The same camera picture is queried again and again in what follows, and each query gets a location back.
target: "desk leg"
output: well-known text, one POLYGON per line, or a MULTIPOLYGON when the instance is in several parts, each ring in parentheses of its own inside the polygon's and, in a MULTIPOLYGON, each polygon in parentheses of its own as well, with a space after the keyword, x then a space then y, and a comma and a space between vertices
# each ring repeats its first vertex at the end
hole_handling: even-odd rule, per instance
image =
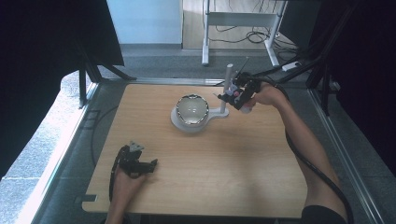
POLYGON ((282 20, 282 17, 283 17, 283 11, 285 10, 286 2, 287 1, 281 2, 282 5, 280 6, 279 11, 276 13, 276 17, 275 17, 275 21, 274 21, 274 25, 273 25, 273 28, 271 31, 270 38, 268 40, 264 41, 265 47, 267 48, 268 55, 271 59, 271 63, 273 65, 273 67, 279 66, 279 62, 277 61, 277 58, 276 58, 275 52, 272 48, 272 45, 274 43, 274 39, 275 39, 277 30, 279 29, 280 21, 282 20))
POLYGON ((205 10, 205 32, 204 32, 204 44, 202 45, 202 65, 209 65, 209 4, 210 0, 206 0, 205 10))

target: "cable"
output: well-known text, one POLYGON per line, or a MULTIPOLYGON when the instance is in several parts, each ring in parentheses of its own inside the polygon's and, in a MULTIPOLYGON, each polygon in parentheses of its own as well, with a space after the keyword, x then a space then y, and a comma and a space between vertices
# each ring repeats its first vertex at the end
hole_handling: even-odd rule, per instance
POLYGON ((94 157, 94 155, 93 155, 93 154, 94 154, 94 153, 93 153, 93 137, 94 137, 94 135, 95 135, 96 128, 97 128, 98 124, 100 123, 100 121, 102 121, 102 119, 103 119, 105 116, 107 116, 111 111, 113 111, 113 110, 115 110, 115 109, 117 109, 117 108, 118 108, 118 106, 116 105, 116 106, 112 107, 111 109, 107 110, 107 112, 106 112, 104 115, 102 115, 102 117, 100 117, 100 118, 93 124, 93 130, 92 130, 92 134, 91 134, 91 159, 92 159, 93 167, 96 166, 96 159, 95 159, 95 157, 94 157))
MULTIPOLYGON (((203 0, 203 2, 202 2, 202 15, 203 15, 203 17, 202 17, 202 23, 203 23, 203 26, 204 26, 204 29, 205 29, 205 23, 204 23, 204 15, 205 15, 204 3, 205 3, 205 1, 203 0)), ((260 6, 260 10, 259 10, 259 11, 262 11, 263 3, 264 3, 264 0, 262 0, 262 3, 261 3, 261 6, 260 6)), ((275 9, 276 9, 276 3, 277 3, 277 1, 276 1, 275 4, 274 4, 273 12, 274 12, 275 9)), ((315 55, 315 54, 317 53, 317 51, 320 50, 320 47, 321 47, 320 44, 322 44, 322 43, 324 42, 324 40, 326 39, 326 37, 329 36, 330 30, 331 30, 331 29, 334 27, 334 25, 338 22, 338 20, 339 20, 341 14, 342 14, 342 12, 340 12, 339 15, 334 16, 334 20, 333 20, 333 21, 331 22, 331 24, 326 28, 326 30, 319 36, 319 38, 317 38, 317 40, 315 41, 315 43, 311 44, 311 45, 310 45, 307 49, 305 49, 304 51, 298 52, 298 49, 295 49, 295 48, 285 48, 285 47, 281 47, 278 43, 288 44, 288 45, 292 45, 292 46, 296 46, 296 45, 295 45, 295 44, 292 44, 292 43, 288 43, 288 42, 282 41, 282 40, 277 40, 277 39, 274 40, 275 49, 281 49, 281 50, 286 50, 286 51, 294 52, 294 53, 296 53, 296 54, 301 55, 302 57, 309 57, 310 55, 315 55)), ((232 29, 234 29, 234 28, 236 28, 236 27, 237 27, 237 26, 234 26, 234 27, 231 27, 231 28, 227 28, 227 29, 225 29, 225 30, 220 30, 220 29, 218 29, 218 27, 216 27, 216 28, 217 28, 217 30, 218 30, 219 32, 225 32, 225 31, 232 30, 232 29)), ((208 39, 211 40, 211 41, 220 41, 220 42, 225 42, 225 43, 239 43, 239 42, 242 42, 242 41, 244 41, 244 40, 248 40, 248 41, 250 41, 251 43, 260 44, 260 43, 263 42, 266 38, 268 38, 268 36, 271 34, 271 31, 270 31, 268 28, 264 27, 264 29, 267 30, 267 33, 268 33, 268 34, 265 34, 265 33, 263 33, 263 32, 254 31, 254 27, 252 27, 252 32, 247 33, 247 35, 246 35, 245 38, 242 38, 242 39, 239 39, 239 40, 236 40, 236 41, 229 41, 229 40, 223 40, 223 39, 211 39, 211 38, 208 38, 208 39), (253 36, 260 36, 260 41, 255 41, 255 40, 250 39, 250 38, 253 37, 253 36)))
POLYGON ((273 13, 275 12, 276 3, 277 3, 277 0, 275 0, 275 3, 274 3, 273 13))
MULTIPOLYGON (((278 90, 282 91, 282 93, 286 96, 286 98, 289 100, 289 96, 286 93, 286 91, 280 86, 278 85, 276 82, 274 82, 271 78, 267 79, 265 77, 262 77, 261 81, 263 82, 267 82, 270 85, 274 86, 275 88, 277 88, 278 90)), ((325 174, 323 174, 323 172, 321 172, 319 170, 319 168, 317 166, 315 166, 314 164, 312 164, 311 161, 309 161, 301 152, 300 150, 293 144, 288 132, 285 130, 285 135, 286 135, 286 140, 288 142, 288 145, 291 149, 291 151, 294 153, 294 155, 300 159, 300 161, 302 161, 311 171, 313 171, 321 180, 323 180, 323 182, 325 182, 329 188, 332 189, 332 191, 338 196, 338 198, 341 200, 341 202, 344 204, 344 207, 346 209, 346 215, 347 215, 347 223, 348 224, 353 224, 354 223, 354 217, 353 217, 353 212, 352 212, 352 208, 349 204, 349 201, 347 200, 347 197, 345 196, 344 192, 341 191, 337 185, 334 184, 334 182, 332 182, 332 180, 327 177, 325 174)))
MULTIPOLYGON (((300 51, 297 51, 296 49, 293 49, 291 52, 296 53, 296 56, 294 56, 291 59, 287 60, 285 63, 281 64, 278 67, 275 67, 273 69, 270 69, 270 70, 267 70, 267 71, 264 71, 264 72, 260 72, 258 74, 253 75, 253 76, 254 77, 265 77, 265 76, 268 76, 268 75, 273 74, 274 72, 280 70, 281 67, 283 65, 285 65, 285 64, 292 63, 292 62, 297 61, 297 60, 302 59, 302 58, 308 58, 311 55, 316 54, 316 51, 318 51, 319 45, 328 36, 331 28, 334 27, 334 25, 338 22, 340 15, 337 15, 333 19, 333 21, 331 22, 331 25, 325 30, 325 32, 323 32, 321 34, 321 36, 316 40, 316 42, 311 44, 307 49, 300 50, 300 51)), ((276 46, 277 49, 290 50, 290 49, 287 49, 287 48, 281 48, 276 42, 275 42, 275 46, 276 46)))
MULTIPOLYGON (((282 63, 280 66, 274 67, 274 68, 272 68, 272 69, 270 69, 270 70, 267 70, 267 71, 264 71, 264 72, 260 72, 260 73, 256 73, 256 74, 254 74, 254 75, 251 75, 250 79, 252 79, 252 80, 261 80, 261 81, 262 81, 263 78, 266 78, 266 77, 268 77, 269 75, 271 75, 271 74, 273 74, 273 73, 279 71, 280 69, 282 69, 282 66, 283 66, 283 65, 286 65, 286 64, 288 64, 288 63, 295 62, 295 61, 298 60, 299 58, 300 58, 299 55, 296 55, 296 56, 292 57, 291 59, 289 59, 289 60, 285 61, 284 63, 282 63)), ((222 84, 222 83, 224 83, 224 81, 221 81, 221 82, 219 82, 219 83, 217 83, 217 84, 215 84, 215 85, 213 85, 213 86, 219 86, 219 85, 222 84)))
MULTIPOLYGON (((204 22, 205 6, 204 6, 204 4, 205 4, 205 1, 203 0, 203 1, 202 1, 202 15, 203 15, 203 17, 202 17, 202 24, 203 24, 203 27, 204 27, 204 29, 205 29, 205 22, 204 22)), ((263 6, 263 4, 264 4, 264 0, 261 0, 261 1, 259 0, 259 1, 257 2, 256 6, 253 8, 252 12, 254 12, 254 9, 255 9, 259 4, 261 4, 261 5, 260 5, 260 8, 259 8, 259 12, 262 12, 262 6, 263 6)), ((231 9, 231 11, 233 11, 233 8, 231 7, 231 1, 230 1, 230 0, 229 0, 229 3, 228 3, 228 7, 231 9)), ((216 9, 216 1, 215 1, 215 3, 214 3, 214 10, 215 10, 215 11, 217 10, 217 9, 216 9)), ((236 28, 236 27, 238 27, 238 26, 232 26, 232 27, 229 27, 229 28, 225 28, 225 29, 223 29, 223 30, 220 30, 219 27, 218 27, 217 25, 215 26, 216 30, 217 30, 219 33, 223 33, 223 32, 230 31, 230 30, 232 30, 232 29, 234 29, 234 28, 236 28)), ((250 32, 247 32, 246 37, 245 37, 245 38, 242 38, 242 39, 239 39, 239 40, 212 39, 212 38, 210 38, 210 37, 208 37, 208 39, 209 39, 210 41, 213 41, 213 42, 224 42, 224 43, 231 43, 231 44, 236 44, 236 43, 239 43, 239 42, 242 42, 242 41, 245 41, 245 40, 248 40, 248 41, 249 41, 250 43, 252 43, 252 44, 261 44, 261 43, 263 43, 265 40, 267 40, 267 39, 270 37, 271 32, 270 32, 270 30, 269 30, 268 28, 264 27, 264 29, 267 31, 267 34, 264 33, 264 32, 255 31, 254 28, 255 28, 255 27, 251 27, 251 31, 250 31, 250 32), (252 39, 253 36, 258 37, 259 40, 253 40, 253 39, 252 39)), ((288 43, 288 42, 281 41, 281 40, 275 40, 275 41, 274 41, 274 44, 277 46, 277 49, 283 49, 283 50, 288 50, 288 51, 295 51, 295 49, 289 49, 289 48, 281 47, 281 46, 280 46, 278 43, 276 43, 276 42, 280 42, 280 43, 284 43, 284 44, 289 44, 289 45, 295 46, 295 45, 292 44, 292 43, 288 43)))
POLYGON ((262 5, 260 6, 259 12, 266 12, 268 10, 268 7, 270 6, 270 0, 268 0, 267 8, 264 11, 262 11, 262 5))

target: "white wall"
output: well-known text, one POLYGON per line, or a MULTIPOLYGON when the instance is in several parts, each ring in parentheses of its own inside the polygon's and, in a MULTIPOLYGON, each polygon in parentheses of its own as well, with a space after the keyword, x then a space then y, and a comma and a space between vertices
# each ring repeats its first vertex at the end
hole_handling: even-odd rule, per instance
POLYGON ((181 44, 182 0, 107 0, 120 44, 181 44))

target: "black cable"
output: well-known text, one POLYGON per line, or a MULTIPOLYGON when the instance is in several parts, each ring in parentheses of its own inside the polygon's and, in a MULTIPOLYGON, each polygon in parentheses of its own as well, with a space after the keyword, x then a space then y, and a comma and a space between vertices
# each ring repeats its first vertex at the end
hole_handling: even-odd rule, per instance
MULTIPOLYGON (((256 4, 256 6, 254 6, 254 8, 253 8, 253 10, 251 10, 251 12, 254 12, 254 9, 256 9, 256 7, 259 5, 259 3, 260 3, 260 0, 259 1, 257 1, 257 4, 256 4)), ((259 7, 259 12, 261 12, 262 11, 262 5, 264 4, 264 0, 262 0, 262 4, 260 5, 260 7, 259 7)))
MULTIPOLYGON (((340 15, 336 16, 336 17, 333 19, 333 21, 332 21, 332 23, 331 23, 331 26, 329 26, 329 27, 326 29, 326 31, 323 32, 323 33, 321 34, 321 36, 316 40, 316 42, 313 43, 313 44, 311 44, 307 49, 303 49, 303 50, 300 50, 300 51, 294 51, 294 50, 292 50, 291 52, 295 52, 295 53, 296 53, 296 56, 294 56, 293 58, 287 60, 285 63, 281 64, 281 65, 278 66, 278 67, 275 67, 275 68, 273 68, 273 69, 270 69, 270 70, 267 70, 267 71, 264 71, 264 72, 260 72, 260 73, 258 73, 258 74, 253 75, 253 76, 254 76, 254 77, 265 77, 265 76, 268 76, 268 75, 273 74, 274 72, 277 72, 278 70, 280 70, 281 67, 282 67, 283 65, 285 65, 285 64, 292 63, 292 62, 297 61, 297 60, 299 60, 299 59, 301 59, 301 58, 308 58, 308 57, 311 56, 312 54, 315 54, 316 51, 318 50, 318 46, 319 46, 319 45, 324 41, 324 39, 328 36, 328 33, 330 32, 331 28, 334 27, 335 23, 338 22, 339 16, 340 16, 340 15)), ((275 43, 275 46, 276 46, 276 48, 278 48, 278 49, 288 50, 288 49, 286 49, 286 48, 280 48, 279 45, 278 45, 277 43, 275 43)))
POLYGON ((273 13, 275 11, 276 3, 277 3, 277 0, 275 0, 275 3, 274 3, 273 13))
MULTIPOLYGON (((249 79, 251 79, 251 80, 261 80, 261 81, 262 81, 263 78, 266 78, 266 77, 268 77, 269 75, 271 75, 271 74, 273 74, 273 73, 279 71, 280 69, 282 69, 282 66, 283 66, 283 65, 286 65, 286 64, 288 64, 288 63, 295 62, 295 61, 298 60, 299 58, 300 58, 300 56, 299 56, 299 55, 296 55, 296 56, 292 57, 291 59, 289 59, 289 60, 285 61, 284 63, 282 63, 280 66, 274 67, 274 68, 272 68, 272 69, 270 69, 270 70, 267 70, 267 71, 264 71, 264 72, 260 72, 260 73, 256 73, 256 74, 251 75, 251 76, 249 77, 249 79)), ((224 83, 224 81, 221 81, 221 82, 219 82, 219 83, 217 83, 217 84, 215 84, 215 85, 213 85, 213 86, 219 86, 219 85, 222 84, 222 83, 224 83)))
POLYGON ((287 51, 287 52, 292 52, 292 53, 296 53, 297 54, 297 49, 290 49, 290 48, 283 48, 283 47, 281 47, 281 46, 279 46, 279 45, 277 45, 277 44, 274 44, 274 50, 284 50, 284 51, 287 51))
POLYGON ((233 9, 231 8, 231 0, 228 0, 228 7, 231 9, 231 11, 233 11, 233 9))
POLYGON ((94 135, 95 135, 96 128, 97 128, 98 124, 100 123, 100 121, 102 121, 102 119, 103 119, 105 116, 107 116, 111 111, 113 111, 113 110, 115 110, 115 109, 117 109, 117 108, 118 108, 118 106, 116 105, 116 106, 112 107, 111 109, 107 110, 107 112, 106 112, 104 115, 102 115, 102 117, 100 117, 100 118, 93 124, 93 130, 92 130, 92 134, 91 134, 91 159, 92 159, 93 167, 96 167, 96 159, 95 159, 95 157, 94 157, 94 155, 93 155, 93 154, 94 154, 94 153, 93 153, 93 137, 94 137, 94 135))
POLYGON ((222 39, 212 39, 212 38, 208 38, 208 39, 211 40, 211 41, 217 41, 217 42, 225 42, 225 43, 232 43, 232 44, 235 44, 235 43, 242 42, 242 41, 244 41, 244 40, 246 40, 246 39, 248 39, 248 38, 245 37, 245 38, 243 38, 243 39, 235 40, 235 41, 231 41, 231 40, 222 40, 222 39))
MULTIPOLYGON (((270 85, 274 86, 278 90, 282 91, 282 93, 286 96, 286 98, 289 100, 289 96, 286 93, 286 91, 278 85, 276 82, 274 82, 272 79, 267 79, 265 77, 262 77, 261 81, 267 82, 270 85)), ((332 182, 332 180, 327 177, 323 172, 319 170, 317 166, 312 164, 311 161, 309 161, 301 152, 300 150, 293 144, 291 141, 291 138, 288 134, 288 132, 285 130, 285 135, 286 135, 286 140, 288 142, 288 145, 291 149, 291 151, 294 153, 294 155, 300 159, 311 171, 313 171, 323 182, 325 182, 331 189, 334 191, 334 193, 338 196, 338 198, 341 200, 341 202, 344 204, 344 207, 346 208, 346 215, 347 215, 347 223, 348 224, 353 224, 354 223, 354 218, 353 218, 353 212, 352 208, 349 204, 349 201, 347 200, 347 197, 345 196, 344 192, 341 191, 337 185, 332 182)))
POLYGON ((263 43, 266 39, 268 39, 269 37, 270 37, 270 36, 269 36, 268 34, 265 34, 265 33, 260 32, 260 31, 254 31, 254 27, 251 28, 251 31, 250 31, 250 32, 247 32, 247 40, 248 40, 250 43, 253 43, 253 44, 261 44, 261 43, 263 43), (254 40, 250 39, 252 36, 257 36, 257 37, 260 39, 260 41, 254 41, 254 40))
POLYGON ((268 0, 268 3, 267 3, 267 8, 265 9, 265 10, 262 10, 262 6, 260 7, 260 11, 259 12, 266 12, 267 10, 268 10, 268 7, 270 7, 270 0, 268 0))
POLYGON ((222 32, 226 32, 226 31, 230 31, 230 30, 232 30, 232 29, 234 29, 236 27, 237 26, 232 26, 232 27, 224 29, 224 30, 219 30, 218 26, 216 26, 216 31, 218 31, 219 33, 222 33, 222 32))

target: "white desk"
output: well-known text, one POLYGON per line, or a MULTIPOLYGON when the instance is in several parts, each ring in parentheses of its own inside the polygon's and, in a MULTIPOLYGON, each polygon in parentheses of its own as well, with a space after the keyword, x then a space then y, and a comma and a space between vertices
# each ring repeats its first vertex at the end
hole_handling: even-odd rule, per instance
POLYGON ((204 44, 202 46, 202 65, 209 65, 209 26, 255 26, 272 27, 270 38, 264 41, 268 55, 273 66, 279 66, 274 50, 272 48, 276 32, 285 10, 287 1, 281 1, 281 5, 276 14, 265 13, 235 13, 235 12, 210 12, 210 0, 205 2, 205 33, 204 44))

